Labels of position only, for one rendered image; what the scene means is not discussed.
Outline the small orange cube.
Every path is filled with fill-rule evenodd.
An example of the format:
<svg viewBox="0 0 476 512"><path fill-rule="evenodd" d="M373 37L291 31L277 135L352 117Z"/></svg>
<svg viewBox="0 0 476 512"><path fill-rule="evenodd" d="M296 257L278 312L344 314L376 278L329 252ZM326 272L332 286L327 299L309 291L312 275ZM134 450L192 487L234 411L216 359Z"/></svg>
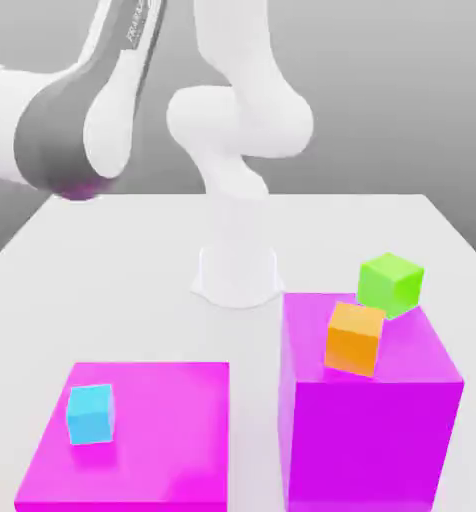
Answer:
<svg viewBox="0 0 476 512"><path fill-rule="evenodd" d="M328 323L325 366L372 377L385 316L377 308L338 301Z"/></svg>

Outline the small blue cube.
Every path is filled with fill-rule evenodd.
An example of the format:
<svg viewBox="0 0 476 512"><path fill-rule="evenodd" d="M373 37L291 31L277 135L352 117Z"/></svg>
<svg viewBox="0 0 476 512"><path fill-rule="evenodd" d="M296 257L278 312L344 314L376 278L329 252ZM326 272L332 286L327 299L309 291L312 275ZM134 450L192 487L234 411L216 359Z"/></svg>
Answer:
<svg viewBox="0 0 476 512"><path fill-rule="evenodd" d="M66 408L66 424L72 445L112 442L115 430L112 385L72 387Z"/></svg>

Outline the small green cube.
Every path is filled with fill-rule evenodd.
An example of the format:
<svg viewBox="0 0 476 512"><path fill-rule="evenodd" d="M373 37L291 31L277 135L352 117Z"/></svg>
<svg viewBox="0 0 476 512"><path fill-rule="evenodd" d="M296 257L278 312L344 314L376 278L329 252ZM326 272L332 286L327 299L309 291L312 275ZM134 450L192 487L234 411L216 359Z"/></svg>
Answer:
<svg viewBox="0 0 476 512"><path fill-rule="evenodd" d="M384 253L360 265L357 301L397 318L419 305L424 273L422 266Z"/></svg>

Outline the large magenta box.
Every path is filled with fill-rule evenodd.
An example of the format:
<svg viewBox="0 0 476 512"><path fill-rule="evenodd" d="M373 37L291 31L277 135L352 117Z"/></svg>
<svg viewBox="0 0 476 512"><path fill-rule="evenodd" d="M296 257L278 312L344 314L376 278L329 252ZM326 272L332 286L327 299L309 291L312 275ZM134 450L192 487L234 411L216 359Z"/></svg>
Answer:
<svg viewBox="0 0 476 512"><path fill-rule="evenodd" d="M73 389L112 387L112 441L74 445ZM226 362L78 362L27 472L16 512L228 512Z"/></svg>

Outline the large purple box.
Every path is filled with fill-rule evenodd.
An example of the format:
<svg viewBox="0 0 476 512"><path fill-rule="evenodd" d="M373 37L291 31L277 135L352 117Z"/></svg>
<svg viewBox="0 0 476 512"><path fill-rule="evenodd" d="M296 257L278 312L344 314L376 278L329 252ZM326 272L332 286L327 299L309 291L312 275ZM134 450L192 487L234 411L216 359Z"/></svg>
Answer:
<svg viewBox="0 0 476 512"><path fill-rule="evenodd" d="M286 512L431 512L464 381L421 308L386 322L372 377L324 364L339 296L283 298Z"/></svg>

